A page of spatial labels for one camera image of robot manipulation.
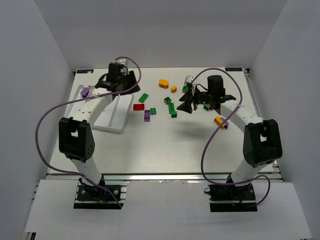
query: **yellow lego brick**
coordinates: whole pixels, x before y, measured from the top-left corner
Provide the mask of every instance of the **yellow lego brick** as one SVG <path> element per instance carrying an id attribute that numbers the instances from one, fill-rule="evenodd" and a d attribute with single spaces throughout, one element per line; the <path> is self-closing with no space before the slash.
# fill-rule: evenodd
<path id="1" fill-rule="evenodd" d="M 214 118 L 214 120 L 213 120 L 218 126 L 220 125 L 220 124 L 222 124 L 222 119 L 219 117 L 219 116 L 216 116 L 215 118 Z M 221 128 L 222 129 L 224 129 L 226 127 L 226 124 L 224 123 L 222 126 L 221 126 Z"/>
<path id="2" fill-rule="evenodd" d="M 173 87 L 171 88 L 171 92 L 174 93 L 174 92 L 176 92 L 176 91 L 177 91 L 177 87 L 176 87 L 176 86 L 173 86 Z"/>
<path id="3" fill-rule="evenodd" d="M 169 82 L 167 80 L 160 79 L 159 80 L 159 87 L 167 89 L 169 87 Z"/>

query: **cable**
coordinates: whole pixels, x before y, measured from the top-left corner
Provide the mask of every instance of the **cable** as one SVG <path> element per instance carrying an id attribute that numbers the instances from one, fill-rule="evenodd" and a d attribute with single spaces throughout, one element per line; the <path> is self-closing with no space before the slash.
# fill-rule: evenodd
<path id="1" fill-rule="evenodd" d="M 211 184 L 215 184 L 215 185 L 220 185 L 220 186 L 234 186 L 234 185 L 238 185 L 238 184 L 245 184 L 245 183 L 250 183 L 252 182 L 253 180 L 257 180 L 259 178 L 266 178 L 267 181 L 268 181 L 268 190 L 266 191 L 266 194 L 264 195 L 264 197 L 262 198 L 262 200 L 260 200 L 258 203 L 256 203 L 256 205 L 262 203 L 266 197 L 268 196 L 269 194 L 269 191 L 270 191 L 270 187 L 271 187 L 271 182 L 270 182 L 270 179 L 266 176 L 266 175 L 258 175 L 256 176 L 255 178 L 253 179 L 249 179 L 249 180 L 245 180 L 245 181 L 239 181 L 239 182 L 229 182 L 229 183 L 222 183 L 222 182 L 215 182 L 215 181 L 212 181 L 210 180 L 209 178 L 207 178 L 206 174 L 205 174 L 205 171 L 204 171 L 204 161 L 205 161 L 205 155 L 206 155 L 206 151 L 207 151 L 207 148 L 209 147 L 209 144 L 211 143 L 212 139 L 214 138 L 214 136 L 217 134 L 217 132 L 219 131 L 219 129 L 222 127 L 223 124 L 225 124 L 237 111 L 238 109 L 240 108 L 241 106 L 241 103 L 243 101 L 243 94 L 242 94 L 242 91 L 240 89 L 240 86 L 238 85 L 237 81 L 226 71 L 220 69 L 220 68 L 217 68 L 217 67 L 210 67 L 210 68 L 206 68 L 204 70 L 202 70 L 201 72 L 199 72 L 195 77 L 194 79 L 191 81 L 191 84 L 201 75 L 203 74 L 204 72 L 206 71 L 209 71 L 209 70 L 217 70 L 217 71 L 220 71 L 220 72 L 223 72 L 225 73 L 229 78 L 231 78 L 231 80 L 233 81 L 233 83 L 235 84 L 236 88 L 238 89 L 239 91 L 239 94 L 240 94 L 240 101 L 239 101 L 239 104 L 238 106 L 235 107 L 235 109 L 229 114 L 229 116 L 227 116 L 223 121 L 222 123 L 214 130 L 214 132 L 212 133 L 212 135 L 210 136 L 208 142 L 206 143 L 206 145 L 204 146 L 204 149 L 203 149 L 203 152 L 202 152 L 202 156 L 201 156 L 201 174 L 202 176 L 204 177 L 205 180 L 207 180 L 209 183 Z"/>
<path id="2" fill-rule="evenodd" d="M 206 91 L 208 91 L 208 88 L 205 88 L 202 84 L 200 84 L 200 83 L 198 83 L 197 85 L 195 85 L 195 86 L 201 86 L 204 90 L 206 90 Z"/>
<path id="3" fill-rule="evenodd" d="M 104 197 L 101 201 L 107 200 L 108 197 L 110 197 L 110 194 L 108 194 L 106 197 Z"/>
<path id="4" fill-rule="evenodd" d="M 94 200 L 100 200 L 100 199 L 103 199 L 103 197 L 106 195 L 106 193 L 107 193 L 107 191 L 104 189 L 104 193 L 103 193 L 103 195 L 100 195 L 100 197 L 99 198 L 94 198 L 93 197 L 93 199 Z"/>
<path id="5" fill-rule="evenodd" d="M 232 203 L 232 206 L 236 207 L 240 205 L 244 200 L 245 200 L 245 195 L 243 194 L 241 200 L 238 203 Z"/>
<path id="6" fill-rule="evenodd" d="M 210 190 L 206 191 L 207 189 L 210 189 L 210 187 L 206 187 L 203 192 L 204 194 L 210 195 Z"/>
<path id="7" fill-rule="evenodd" d="M 129 73 L 129 69 L 127 68 L 127 66 L 123 65 L 123 67 L 126 69 L 126 74 Z"/>
<path id="8" fill-rule="evenodd" d="M 66 171 L 66 170 L 61 170 L 59 168 L 56 168 L 54 166 L 51 166 L 45 159 L 45 157 L 43 156 L 42 152 L 41 152 L 41 149 L 40 149 L 40 146 L 39 146 L 39 128 L 40 128 L 40 125 L 42 123 L 42 121 L 45 119 L 45 117 L 50 113 L 52 112 L 53 110 L 57 109 L 57 108 L 60 108 L 62 106 L 65 106 L 65 105 L 68 105 L 68 104 L 73 104 L 73 103 L 77 103 L 77 102 L 81 102 L 81 101 L 87 101 L 87 100 L 91 100 L 91 99 L 94 99 L 96 97 L 105 97 L 105 96 L 108 96 L 108 95 L 119 95 L 119 94 L 124 94 L 124 93 L 127 93 L 127 92 L 130 92 L 131 90 L 133 90 L 140 82 L 141 80 L 141 69 L 140 67 L 138 66 L 138 64 L 132 60 L 131 58 L 127 57 L 127 56 L 120 56 L 120 57 L 117 57 L 115 60 L 119 60 L 119 59 L 127 59 L 129 61 L 131 61 L 138 69 L 139 71 L 139 78 L 138 78 L 138 81 L 132 86 L 130 87 L 129 89 L 127 90 L 123 90 L 123 91 L 118 91 L 118 92 L 108 92 L 108 93 L 103 93 L 103 94 L 99 94 L 99 95 L 96 95 L 96 96 L 89 96 L 89 97 L 86 97 L 86 98 L 81 98 L 81 99 L 76 99 L 76 100 L 72 100 L 72 101 L 67 101 L 67 102 L 64 102 L 64 103 L 60 103 L 52 108 L 50 108 L 48 111 L 46 111 L 39 119 L 36 127 L 35 127 L 35 146 L 36 146 L 36 150 L 42 160 L 42 162 L 50 169 L 53 169 L 57 172 L 61 172 L 61 173 L 64 173 L 64 174 L 72 174 L 72 175 L 80 175 L 81 177 L 83 177 L 84 179 L 86 179 L 90 184 L 92 184 L 93 186 L 97 187 L 97 188 L 100 188 L 100 189 L 103 189 L 105 191 L 107 191 L 111 197 L 116 201 L 116 203 L 119 205 L 120 209 L 122 208 L 120 202 L 117 200 L 117 198 L 115 197 L 115 195 L 106 187 L 103 187 L 103 186 L 100 186 L 98 184 L 95 184 L 92 180 L 90 180 L 88 177 L 86 177 L 84 174 L 82 174 L 81 172 L 76 172 L 76 171 Z"/>

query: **white backdrop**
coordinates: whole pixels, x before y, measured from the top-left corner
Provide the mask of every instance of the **white backdrop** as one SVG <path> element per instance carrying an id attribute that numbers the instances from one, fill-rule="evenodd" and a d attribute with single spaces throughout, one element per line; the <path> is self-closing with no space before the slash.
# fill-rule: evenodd
<path id="1" fill-rule="evenodd" d="M 250 68 L 287 0 L 35 0 L 66 61 Z"/>
<path id="2" fill-rule="evenodd" d="M 20 240 L 47 170 L 35 128 L 46 110 L 66 100 L 73 74 L 33 0 L 1 0 L 0 10 L 0 239 Z M 63 111 L 49 114 L 40 128 L 48 160 Z"/>
<path id="3" fill-rule="evenodd" d="M 283 157 L 312 237 L 320 239 L 320 2 L 289 0 L 251 69 L 265 118 L 279 124 Z"/>

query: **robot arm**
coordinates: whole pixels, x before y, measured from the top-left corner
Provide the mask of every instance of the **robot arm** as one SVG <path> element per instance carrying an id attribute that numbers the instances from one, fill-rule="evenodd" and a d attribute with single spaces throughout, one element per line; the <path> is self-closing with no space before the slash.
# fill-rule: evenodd
<path id="1" fill-rule="evenodd" d="M 198 84 L 186 79 L 188 91 L 180 98 L 183 102 L 176 109 L 192 113 L 198 104 L 210 104 L 220 115 L 228 117 L 238 106 L 236 98 L 226 95 L 220 75 L 207 78 L 207 88 L 199 91 Z M 252 212 L 257 211 L 256 196 L 250 181 L 266 165 L 282 156 L 282 146 L 278 124 L 275 120 L 264 120 L 240 107 L 230 118 L 244 134 L 244 159 L 226 180 L 226 183 L 209 185 L 211 212 Z"/>
<path id="2" fill-rule="evenodd" d="M 96 185 L 105 186 L 102 174 L 97 169 L 94 161 L 95 141 L 91 126 L 95 123 L 101 112 L 115 98 L 115 95 L 99 97 L 101 94 L 115 93 L 127 90 L 137 83 L 134 71 L 128 72 L 125 66 L 126 61 L 120 59 L 118 62 L 109 64 L 108 73 L 102 75 L 90 93 L 97 96 L 94 99 L 85 101 L 85 104 L 74 116 L 63 117 L 59 122 L 59 150 L 70 159 L 77 170 L 89 178 Z M 137 85 L 130 92 L 131 94 L 140 90 Z M 98 199 L 105 193 L 101 188 L 93 186 L 84 177 L 79 179 L 90 192 L 90 197 Z"/>
<path id="3" fill-rule="evenodd" d="M 238 102 L 232 95 L 226 95 L 223 79 L 220 75 L 212 75 L 207 78 L 208 89 L 199 91 L 197 85 L 191 83 L 187 77 L 185 84 L 188 92 L 180 99 L 183 102 L 178 110 L 192 113 L 198 104 L 210 104 L 220 115 L 227 117 L 236 108 Z M 278 124 L 275 120 L 264 120 L 243 106 L 229 119 L 243 133 L 243 156 L 241 164 L 228 178 L 229 183 L 237 183 L 251 180 L 267 164 L 282 156 L 282 146 Z"/>
<path id="4" fill-rule="evenodd" d="M 238 105 L 236 100 L 229 100 L 220 105 L 220 114 L 224 117 Z M 237 169 L 230 175 L 232 182 L 238 183 L 253 179 L 267 164 L 271 164 L 282 155 L 278 125 L 274 120 L 263 120 L 252 114 L 241 106 L 229 119 L 243 133 L 243 155 L 244 159 Z"/>

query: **lego brick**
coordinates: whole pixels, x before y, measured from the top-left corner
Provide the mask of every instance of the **lego brick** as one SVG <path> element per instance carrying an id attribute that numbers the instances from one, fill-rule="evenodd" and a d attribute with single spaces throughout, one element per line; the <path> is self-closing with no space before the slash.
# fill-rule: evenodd
<path id="1" fill-rule="evenodd" d="M 135 110 L 135 111 L 145 110 L 145 105 L 144 104 L 133 104 L 133 110 Z"/>
<path id="2" fill-rule="evenodd" d="M 176 118 L 178 113 L 176 111 L 171 112 L 171 118 Z"/>
<path id="3" fill-rule="evenodd" d="M 216 116 L 213 121 L 219 126 L 220 124 L 222 124 L 222 121 L 223 121 L 223 120 L 222 120 L 220 117 Z M 226 124 L 223 124 L 223 125 L 221 126 L 221 128 L 222 128 L 222 129 L 227 129 L 228 126 L 226 126 Z"/>
<path id="4" fill-rule="evenodd" d="M 88 97 L 88 94 L 90 92 L 90 87 L 84 87 L 81 92 L 80 92 L 80 95 L 83 97 L 83 98 L 86 98 Z"/>
<path id="5" fill-rule="evenodd" d="M 175 111 L 175 105 L 173 103 L 168 104 L 169 114 Z"/>
<path id="6" fill-rule="evenodd" d="M 183 86 L 182 92 L 186 93 L 186 92 L 188 92 L 188 90 L 189 90 L 189 88 L 187 86 Z"/>
<path id="7" fill-rule="evenodd" d="M 144 110 L 144 121 L 150 122 L 150 110 Z"/>
<path id="8" fill-rule="evenodd" d="M 172 93 L 175 93 L 177 91 L 177 87 L 176 86 L 173 86 L 172 88 L 171 88 L 171 92 Z"/>
<path id="9" fill-rule="evenodd" d="M 150 108 L 150 114 L 151 115 L 156 115 L 157 114 L 157 111 L 156 111 L 156 108 Z"/>
<path id="10" fill-rule="evenodd" d="M 169 87 L 169 82 L 167 80 L 160 79 L 159 80 L 159 87 L 167 89 Z"/>
<path id="11" fill-rule="evenodd" d="M 210 110 L 210 105 L 209 104 L 203 105 L 203 109 L 209 111 Z"/>
<path id="12" fill-rule="evenodd" d="M 147 100 L 148 97 L 149 97 L 149 95 L 144 93 L 144 94 L 142 94 L 142 96 L 139 98 L 138 101 L 143 104 Z"/>
<path id="13" fill-rule="evenodd" d="M 165 99 L 164 99 L 164 102 L 165 102 L 165 104 L 170 104 L 171 103 L 171 99 L 170 99 L 170 97 L 166 97 Z"/>
<path id="14" fill-rule="evenodd" d="M 225 124 L 225 129 L 227 129 L 229 127 L 229 122 L 226 121 L 224 124 Z"/>

